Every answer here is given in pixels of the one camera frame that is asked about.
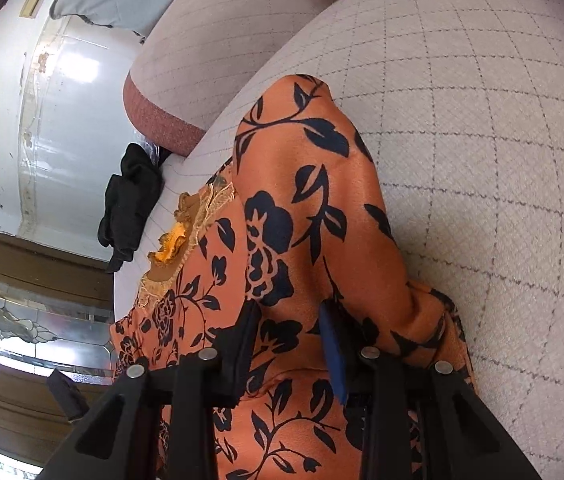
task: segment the black cloth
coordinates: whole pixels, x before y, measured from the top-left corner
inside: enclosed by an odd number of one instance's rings
[[[104,217],[98,241],[113,247],[107,272],[117,272],[123,262],[133,260],[140,246],[147,218],[162,190],[159,169],[138,144],[129,144],[120,163],[122,176],[112,175],[105,192]]]

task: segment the wooden panel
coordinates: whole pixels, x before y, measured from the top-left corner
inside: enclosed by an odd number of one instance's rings
[[[43,466],[71,427],[45,384],[46,378],[0,365],[0,450]],[[89,404],[106,386],[80,384]]]
[[[112,310],[113,275],[105,265],[0,234],[0,282],[23,290]]]

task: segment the grid-patterned upholstery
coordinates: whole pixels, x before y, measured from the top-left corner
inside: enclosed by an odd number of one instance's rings
[[[482,398],[542,478],[564,480],[564,0],[337,1],[168,160],[140,253],[288,73],[331,87],[375,158],[411,274],[458,305]],[[146,268],[140,255],[124,267],[127,298]]]
[[[206,131],[255,72],[334,1],[175,0],[130,77],[158,108]]]

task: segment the orange floral fabric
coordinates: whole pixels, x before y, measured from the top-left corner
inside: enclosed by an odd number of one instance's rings
[[[213,416],[220,478],[359,476],[364,423],[334,399],[318,328],[323,301],[348,311],[367,344],[410,365],[449,361],[472,381],[454,306],[408,280],[371,154],[325,83],[306,75],[274,83],[198,198],[187,196],[199,221],[176,272],[152,268],[111,335],[118,373],[135,362],[162,368],[212,346],[246,302],[257,303],[247,391]],[[169,420],[165,408],[162,457]],[[412,462],[417,477],[416,420]]]

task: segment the metal screw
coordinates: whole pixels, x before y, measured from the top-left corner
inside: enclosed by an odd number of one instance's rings
[[[377,359],[380,356],[380,351],[374,346],[365,346],[360,354],[364,359]]]
[[[217,357],[217,350],[215,348],[212,348],[212,347],[203,348],[197,353],[197,356],[202,361],[212,361],[213,359],[215,359]]]
[[[438,361],[435,363],[435,371],[438,374],[448,375],[452,373],[452,365],[448,361]]]
[[[142,365],[130,365],[126,370],[126,375],[132,379],[137,379],[144,375],[144,367]]]

